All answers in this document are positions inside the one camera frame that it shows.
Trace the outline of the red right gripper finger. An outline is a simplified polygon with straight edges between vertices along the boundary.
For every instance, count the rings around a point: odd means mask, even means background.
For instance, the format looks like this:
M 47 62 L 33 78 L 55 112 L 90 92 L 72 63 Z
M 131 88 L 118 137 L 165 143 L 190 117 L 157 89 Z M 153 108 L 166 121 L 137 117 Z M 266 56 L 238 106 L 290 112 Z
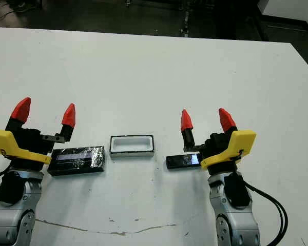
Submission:
M 184 148 L 192 148 L 195 145 L 193 137 L 193 124 L 191 122 L 190 115 L 183 109 L 181 114 L 181 134 L 184 141 Z
M 224 108 L 219 108 L 219 118 L 222 130 L 224 133 L 231 133 L 237 131 L 236 123 L 234 122 L 232 115 L 227 112 Z

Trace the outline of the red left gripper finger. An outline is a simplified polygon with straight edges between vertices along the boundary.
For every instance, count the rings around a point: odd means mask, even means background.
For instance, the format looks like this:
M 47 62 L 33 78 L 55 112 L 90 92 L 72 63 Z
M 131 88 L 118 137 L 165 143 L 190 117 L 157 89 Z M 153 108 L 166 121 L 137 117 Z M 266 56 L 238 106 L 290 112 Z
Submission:
M 64 137 L 65 141 L 70 141 L 75 127 L 75 121 L 75 105 L 71 103 L 63 115 L 62 128 L 59 133 L 59 136 Z
M 26 97 L 15 106 L 6 125 L 6 131 L 16 131 L 22 127 L 29 116 L 30 104 L 31 98 Z

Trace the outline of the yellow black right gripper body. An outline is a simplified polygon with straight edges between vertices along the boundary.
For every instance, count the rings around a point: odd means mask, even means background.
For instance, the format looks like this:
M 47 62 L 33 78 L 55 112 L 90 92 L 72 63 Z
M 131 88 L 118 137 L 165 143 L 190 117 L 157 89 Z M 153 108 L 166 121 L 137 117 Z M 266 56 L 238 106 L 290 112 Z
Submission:
M 200 166 L 210 175 L 234 172 L 236 164 L 252 149 L 256 133 L 251 130 L 228 130 L 213 133 L 204 144 L 196 145 L 191 130 L 184 131 L 184 152 L 199 152 Z

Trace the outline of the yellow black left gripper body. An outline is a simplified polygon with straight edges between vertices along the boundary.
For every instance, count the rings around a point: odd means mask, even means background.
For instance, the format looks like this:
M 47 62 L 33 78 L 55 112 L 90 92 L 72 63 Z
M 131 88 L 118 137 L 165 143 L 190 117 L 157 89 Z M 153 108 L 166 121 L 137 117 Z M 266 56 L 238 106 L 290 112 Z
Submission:
M 67 141 L 67 126 L 55 135 L 43 135 L 37 129 L 0 130 L 0 155 L 11 160 L 12 167 L 40 171 L 51 162 L 48 156 L 54 144 Z

